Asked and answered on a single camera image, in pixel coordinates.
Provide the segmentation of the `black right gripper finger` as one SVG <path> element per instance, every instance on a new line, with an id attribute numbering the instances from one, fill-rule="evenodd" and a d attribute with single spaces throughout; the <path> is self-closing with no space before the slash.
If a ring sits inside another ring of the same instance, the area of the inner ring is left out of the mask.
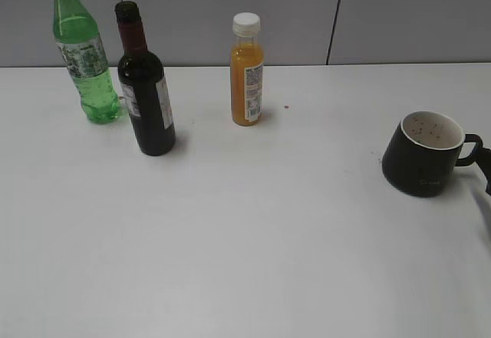
<path id="1" fill-rule="evenodd" d="M 476 152 L 476 164 L 486 177 L 486 193 L 491 195 L 491 151 L 480 146 Z"/>

